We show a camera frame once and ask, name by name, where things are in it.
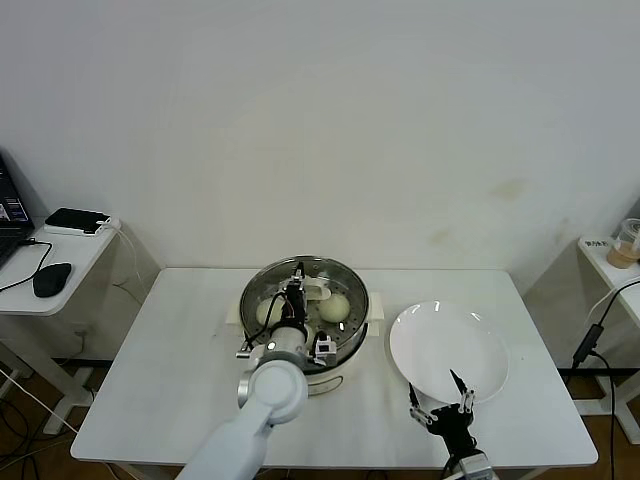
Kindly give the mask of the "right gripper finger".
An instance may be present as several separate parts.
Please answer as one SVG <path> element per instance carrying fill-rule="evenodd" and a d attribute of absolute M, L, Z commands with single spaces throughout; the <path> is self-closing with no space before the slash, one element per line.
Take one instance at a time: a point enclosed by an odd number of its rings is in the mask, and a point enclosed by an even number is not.
<path fill-rule="evenodd" d="M 473 389 L 469 389 L 466 383 L 462 380 L 462 378 L 459 377 L 452 369 L 450 369 L 449 372 L 461 395 L 458 411 L 460 413 L 470 414 L 472 412 L 473 404 L 475 400 L 475 391 Z"/>
<path fill-rule="evenodd" d="M 433 418 L 421 408 L 418 396 L 412 384 L 409 384 L 409 401 L 409 413 L 414 420 L 416 420 L 419 424 L 433 423 Z"/>

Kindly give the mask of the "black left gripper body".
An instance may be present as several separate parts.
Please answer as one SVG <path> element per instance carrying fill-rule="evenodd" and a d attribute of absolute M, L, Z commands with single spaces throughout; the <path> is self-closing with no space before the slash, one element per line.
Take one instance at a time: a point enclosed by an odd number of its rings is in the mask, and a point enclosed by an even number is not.
<path fill-rule="evenodd" d="M 303 284 L 289 284 L 286 293 L 286 316 L 284 321 L 291 326 L 303 328 L 307 320 L 307 300 Z"/>

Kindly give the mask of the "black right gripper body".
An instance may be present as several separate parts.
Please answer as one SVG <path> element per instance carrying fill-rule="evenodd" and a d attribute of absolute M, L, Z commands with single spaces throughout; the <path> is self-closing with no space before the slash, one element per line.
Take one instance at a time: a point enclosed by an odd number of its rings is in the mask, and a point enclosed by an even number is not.
<path fill-rule="evenodd" d="M 430 416 L 430 432 L 444 440 L 449 453 L 471 453 L 475 450 L 476 440 L 469 433 L 474 419 L 471 410 L 455 403 L 432 410 Z"/>

